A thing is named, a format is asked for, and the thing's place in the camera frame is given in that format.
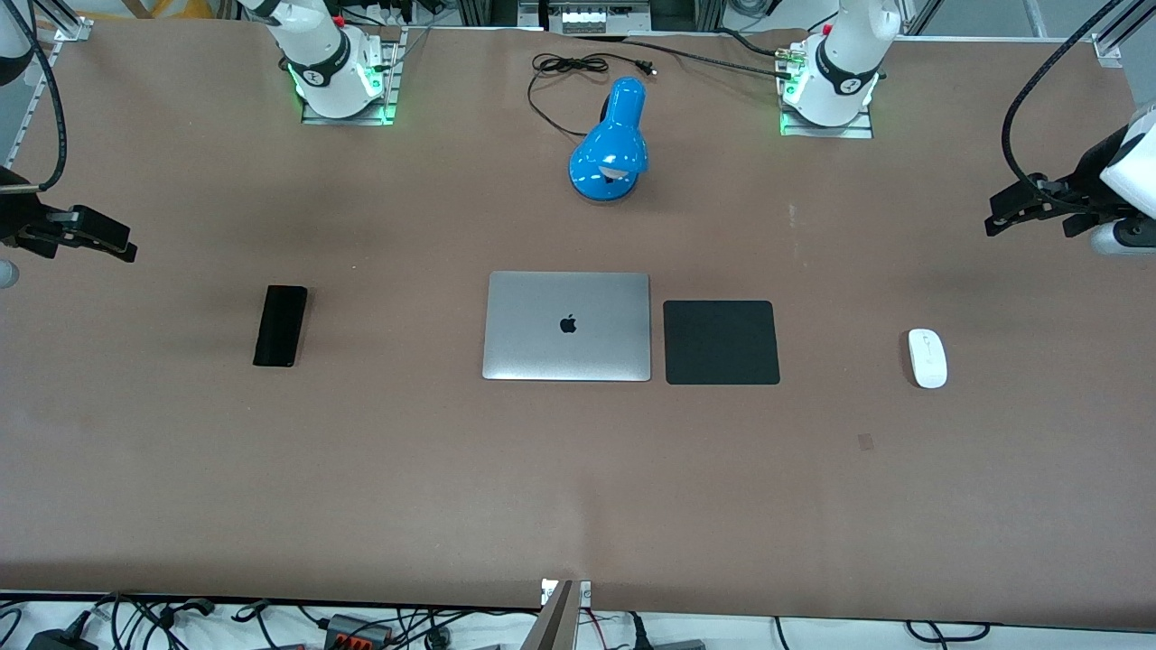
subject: plug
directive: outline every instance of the plug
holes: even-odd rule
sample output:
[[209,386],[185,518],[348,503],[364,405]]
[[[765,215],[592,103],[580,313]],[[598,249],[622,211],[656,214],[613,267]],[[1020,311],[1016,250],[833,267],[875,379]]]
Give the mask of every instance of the plug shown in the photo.
[[644,61],[642,59],[635,60],[635,67],[643,71],[646,76],[657,75],[658,71],[654,69],[654,61]]
[[646,626],[638,612],[630,612],[630,618],[635,620],[635,650],[654,650],[650,638],[646,637]]
[[97,650],[96,644],[72,636],[62,629],[46,629],[36,633],[28,643],[28,650]]
[[425,635],[427,650],[450,650],[450,628],[435,628]]

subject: white floor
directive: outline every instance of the white floor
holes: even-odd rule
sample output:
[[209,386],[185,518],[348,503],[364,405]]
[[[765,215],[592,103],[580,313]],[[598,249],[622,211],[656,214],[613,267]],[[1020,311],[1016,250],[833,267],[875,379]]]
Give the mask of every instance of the white floor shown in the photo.
[[[45,629],[64,629],[76,615],[88,607],[82,603],[28,603],[17,605],[23,612],[20,626],[12,638],[3,644],[6,650],[17,650],[28,647],[32,635]],[[255,621],[238,623],[230,620],[237,612],[237,605],[222,605],[209,618],[197,613],[180,614],[173,633],[188,650],[268,650]],[[394,610],[348,610],[348,608],[306,608],[314,618],[347,614],[364,620],[392,619]],[[112,650],[114,644],[110,634],[108,613],[109,606],[101,608],[103,618],[94,615],[89,619],[83,638],[95,643],[102,650]],[[407,616],[412,611],[403,611]],[[118,613],[118,626],[123,629],[129,622],[132,608],[121,604]],[[606,635],[606,647],[616,648],[627,644],[633,648],[635,630],[630,616],[621,612],[599,612],[599,616],[613,616],[601,621]],[[707,650],[781,650],[783,645],[775,635],[773,621],[757,616],[696,616],[686,614],[642,613],[652,644],[677,641],[701,640]],[[306,620],[294,607],[271,607],[264,614],[269,636],[279,647],[296,648],[304,644],[311,650],[323,649],[325,633]],[[587,618],[580,616],[583,623],[578,628],[577,650],[602,650],[602,644]],[[12,618],[0,620],[0,638],[2,638]],[[451,630],[450,650],[476,650],[501,644],[503,650],[517,650],[534,623],[528,614],[511,614],[490,616],[472,614],[461,621],[449,626]],[[147,626],[142,626],[132,648],[141,648]],[[944,635],[966,636],[978,631],[969,626],[941,626]],[[784,619],[783,631],[791,650],[812,650],[816,648],[839,650],[938,650],[934,645],[921,643],[911,637],[903,623],[891,621],[849,621],[827,619]],[[921,634],[929,635],[922,627]],[[127,644],[126,635],[121,636],[123,645]],[[1050,650],[1124,650],[1156,649],[1156,635],[1126,631],[1090,631],[1061,630],[1047,628],[994,627],[986,638],[972,643],[953,643],[955,650],[996,650],[996,649],[1039,649]],[[168,648],[161,634],[154,634],[149,643],[153,650]],[[409,650],[423,650],[421,642],[414,643]]]

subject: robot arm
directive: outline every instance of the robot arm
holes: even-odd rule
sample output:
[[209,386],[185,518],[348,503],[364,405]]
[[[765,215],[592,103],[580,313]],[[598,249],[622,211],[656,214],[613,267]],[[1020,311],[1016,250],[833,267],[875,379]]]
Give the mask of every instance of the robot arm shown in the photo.
[[376,69],[380,38],[354,25],[339,28],[323,0],[240,3],[273,34],[297,82],[297,93],[318,115],[347,118],[381,96],[384,86]]
[[787,68],[794,79],[783,84],[784,103],[820,126],[853,120],[870,102],[879,66],[902,23],[896,0],[840,0],[830,34],[791,46],[803,56]]
[[[31,2],[7,0],[0,9],[0,86],[6,86],[21,79],[39,45],[34,43],[36,23]],[[54,84],[50,86],[55,93]],[[87,206],[67,210],[45,206],[37,186],[5,167],[0,167],[0,187],[17,190],[0,192],[0,243],[50,259],[59,246],[92,249],[123,261],[136,259],[136,246],[128,243],[127,226]],[[17,276],[12,263],[0,260],[0,288],[12,286]]]
[[1099,178],[1139,214],[1097,226],[1091,232],[1092,250],[1103,254],[1156,252],[1156,102],[1132,118],[1124,142]]
[[1068,176],[1054,182],[1043,173],[1030,178],[1057,201],[1087,212],[1058,207],[1015,183],[991,199],[988,237],[1024,221],[1067,216],[1065,236],[1090,230],[1098,253],[1156,253],[1156,102],[1089,149]]

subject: power adapter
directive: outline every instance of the power adapter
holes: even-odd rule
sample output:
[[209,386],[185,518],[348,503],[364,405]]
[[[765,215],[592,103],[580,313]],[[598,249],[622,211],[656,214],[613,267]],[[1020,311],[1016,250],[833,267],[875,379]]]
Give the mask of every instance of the power adapter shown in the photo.
[[342,650],[385,650],[391,630],[383,625],[338,614],[329,619],[325,628],[325,647]]
[[28,650],[97,650],[96,644],[75,638],[62,629],[46,629],[36,633],[28,643]]

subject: table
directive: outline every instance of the table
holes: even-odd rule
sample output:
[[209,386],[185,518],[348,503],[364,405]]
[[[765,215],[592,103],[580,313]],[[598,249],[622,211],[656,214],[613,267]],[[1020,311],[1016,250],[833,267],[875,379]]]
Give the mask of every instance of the table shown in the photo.
[[[513,30],[432,34],[392,127],[306,127],[260,25],[98,24],[59,65],[49,198],[140,256],[13,256],[0,583],[533,606],[586,577],[602,610],[1150,626],[1150,263],[1058,222],[984,236],[1005,108],[1052,47],[897,43],[852,142],[779,136],[762,77]],[[525,101],[534,53],[598,50],[660,69],[652,169],[614,206]],[[535,98],[590,126],[607,88]],[[1066,172],[1129,112],[1080,46],[1018,155]],[[17,170],[53,147],[36,120]],[[654,379],[481,379],[495,269],[650,273]],[[312,291],[288,370],[250,364],[269,283]],[[662,302],[694,298],[773,302],[783,383],[667,385]],[[904,376],[918,326],[943,390]]]

